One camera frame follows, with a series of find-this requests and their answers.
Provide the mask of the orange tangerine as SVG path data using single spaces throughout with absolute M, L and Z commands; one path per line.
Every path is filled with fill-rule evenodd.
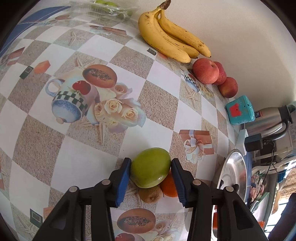
M 178 197 L 177 189 L 171 171 L 169 171 L 166 178 L 160 183 L 160 188 L 165 196 Z

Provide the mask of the large green mango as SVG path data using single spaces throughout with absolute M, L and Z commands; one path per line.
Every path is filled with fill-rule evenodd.
M 130 166 L 130 178 L 139 188 L 148 189 L 159 185 L 168 175 L 171 158 L 162 148 L 150 148 L 140 152 Z

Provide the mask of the clear bag green fruits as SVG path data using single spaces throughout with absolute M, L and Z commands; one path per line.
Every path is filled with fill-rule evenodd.
M 71 12 L 111 20 L 128 20 L 138 10 L 138 6 L 124 1 L 70 1 Z

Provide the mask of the steel round basin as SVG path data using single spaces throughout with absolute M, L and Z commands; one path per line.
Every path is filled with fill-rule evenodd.
M 223 189 L 231 186 L 245 201 L 247 191 L 247 170 L 243 155 L 233 149 L 218 167 L 212 180 L 212 187 Z

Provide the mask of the white power block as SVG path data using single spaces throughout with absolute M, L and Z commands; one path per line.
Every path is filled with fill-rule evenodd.
M 235 147 L 238 149 L 243 156 L 247 154 L 245 147 L 245 139 L 248 137 L 248 132 L 246 129 L 240 130 Z

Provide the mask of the black power adapter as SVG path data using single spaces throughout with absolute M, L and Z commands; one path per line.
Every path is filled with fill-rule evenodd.
M 263 141 L 260 133 L 245 138 L 244 146 L 247 152 L 254 152 L 263 149 Z

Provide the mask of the brown kiwi fruit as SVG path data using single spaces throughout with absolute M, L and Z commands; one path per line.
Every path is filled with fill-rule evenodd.
M 138 195 L 144 203 L 151 204 L 158 202 L 163 196 L 163 192 L 160 186 L 157 185 L 147 189 L 140 188 L 138 191 Z

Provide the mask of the steel thermos jug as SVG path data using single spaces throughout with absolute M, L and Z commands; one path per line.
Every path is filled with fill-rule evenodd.
M 263 108 L 255 112 L 255 120 L 246 123 L 249 136 L 261 134 L 264 140 L 278 140 L 284 137 L 293 123 L 288 106 Z

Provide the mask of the teal plastic toy box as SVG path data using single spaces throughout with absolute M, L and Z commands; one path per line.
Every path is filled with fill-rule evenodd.
M 225 106 L 232 125 L 241 125 L 255 120 L 253 106 L 247 96 L 242 95 Z

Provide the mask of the right red apple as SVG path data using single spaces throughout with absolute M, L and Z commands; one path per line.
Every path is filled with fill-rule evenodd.
M 238 92 L 237 81 L 232 77 L 227 77 L 224 83 L 218 85 L 221 95 L 225 98 L 232 98 Z

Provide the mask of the middle red apple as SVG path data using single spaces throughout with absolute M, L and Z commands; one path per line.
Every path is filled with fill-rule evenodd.
M 226 72 L 220 62 L 214 61 L 214 63 L 217 65 L 218 70 L 219 70 L 219 76 L 218 76 L 217 80 L 214 82 L 214 85 L 221 85 L 225 82 L 227 75 L 226 75 Z

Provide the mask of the yellow banana bunch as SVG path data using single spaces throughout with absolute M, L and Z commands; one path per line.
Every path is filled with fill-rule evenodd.
M 142 38 L 158 52 L 180 63 L 190 63 L 199 54 L 210 58 L 210 49 L 198 37 L 166 18 L 165 10 L 170 4 L 171 1 L 164 1 L 153 11 L 140 15 L 138 29 Z

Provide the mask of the blue striped cloth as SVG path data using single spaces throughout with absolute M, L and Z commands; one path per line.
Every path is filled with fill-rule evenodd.
M 12 42 L 25 30 L 28 28 L 36 25 L 37 23 L 46 20 L 47 18 L 51 17 L 52 15 L 59 13 L 61 11 L 64 11 L 66 9 L 70 8 L 70 6 L 54 6 L 50 8 L 41 9 L 27 18 L 25 18 L 23 21 L 20 21 L 10 32 L 8 35 L 6 41 L 1 44 L 1 56 L 7 51 L 7 49 L 10 47 Z

